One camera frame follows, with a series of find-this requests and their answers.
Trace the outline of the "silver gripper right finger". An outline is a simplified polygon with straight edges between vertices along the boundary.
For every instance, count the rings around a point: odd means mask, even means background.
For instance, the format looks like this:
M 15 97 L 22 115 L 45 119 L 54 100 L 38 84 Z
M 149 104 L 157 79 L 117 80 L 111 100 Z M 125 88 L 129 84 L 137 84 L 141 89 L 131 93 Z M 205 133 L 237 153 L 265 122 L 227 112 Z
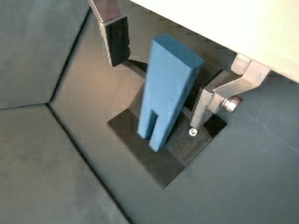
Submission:
M 259 87 L 270 71 L 270 68 L 239 54 L 231 64 L 231 72 L 222 71 L 201 92 L 191 127 L 198 130 L 221 109 L 233 113 L 242 102 L 239 94 Z

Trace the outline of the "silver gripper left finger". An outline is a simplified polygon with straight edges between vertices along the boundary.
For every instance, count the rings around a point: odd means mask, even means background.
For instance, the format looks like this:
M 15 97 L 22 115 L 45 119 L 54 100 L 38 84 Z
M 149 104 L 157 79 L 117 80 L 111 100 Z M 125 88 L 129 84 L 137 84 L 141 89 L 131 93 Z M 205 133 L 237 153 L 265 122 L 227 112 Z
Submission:
M 113 67 L 130 57 L 127 17 L 122 15 L 118 0 L 89 0 L 105 39 L 107 58 Z

